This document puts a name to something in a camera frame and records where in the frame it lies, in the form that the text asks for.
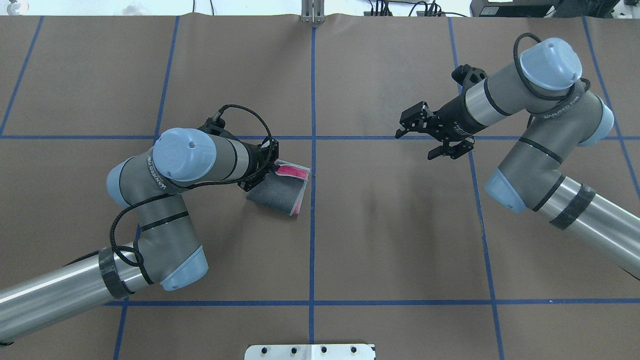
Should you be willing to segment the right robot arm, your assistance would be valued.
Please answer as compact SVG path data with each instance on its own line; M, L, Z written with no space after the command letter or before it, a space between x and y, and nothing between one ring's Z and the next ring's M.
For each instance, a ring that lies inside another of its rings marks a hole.
M439 141L428 160L457 159L474 148L474 135L520 112L530 123L485 184L496 202L521 214L540 214L639 277L639 219L560 172L576 147L595 145L614 126L614 114L582 78L582 63L560 38L519 35L512 61L492 75L469 64L451 78L461 93L440 109L422 101L402 112L395 133L425 133Z

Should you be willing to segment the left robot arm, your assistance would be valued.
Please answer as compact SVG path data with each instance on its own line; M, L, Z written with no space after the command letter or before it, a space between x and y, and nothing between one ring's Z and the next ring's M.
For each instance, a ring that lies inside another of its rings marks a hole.
M115 166L107 190L123 210L109 246L1 292L1 345L153 284L182 289L208 271L183 193L238 183L249 191L278 157L267 136L252 145L229 133L164 131L146 152Z

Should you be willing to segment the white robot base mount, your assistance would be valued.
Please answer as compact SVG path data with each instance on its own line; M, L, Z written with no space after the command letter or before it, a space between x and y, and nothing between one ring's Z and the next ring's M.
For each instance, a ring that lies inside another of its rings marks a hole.
M245 360L375 360L374 344L256 344L249 346Z

